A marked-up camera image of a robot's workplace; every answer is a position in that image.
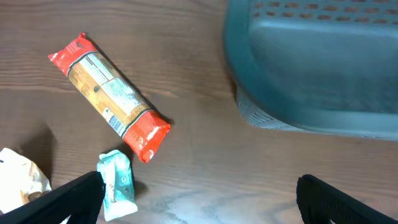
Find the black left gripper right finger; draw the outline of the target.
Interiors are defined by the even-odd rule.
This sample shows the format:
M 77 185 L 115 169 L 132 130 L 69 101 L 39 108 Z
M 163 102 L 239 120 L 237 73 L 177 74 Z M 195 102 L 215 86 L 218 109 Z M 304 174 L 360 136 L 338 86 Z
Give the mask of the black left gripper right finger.
M 397 224 L 397 220 L 310 174 L 298 179 L 296 194 L 305 224 Z

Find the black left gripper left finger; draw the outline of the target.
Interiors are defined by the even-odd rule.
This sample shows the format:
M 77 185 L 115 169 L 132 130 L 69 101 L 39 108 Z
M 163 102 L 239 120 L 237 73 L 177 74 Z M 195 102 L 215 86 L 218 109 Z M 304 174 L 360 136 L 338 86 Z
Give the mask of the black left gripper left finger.
M 104 195 L 101 174 L 91 171 L 1 215 L 1 223 L 96 223 Z

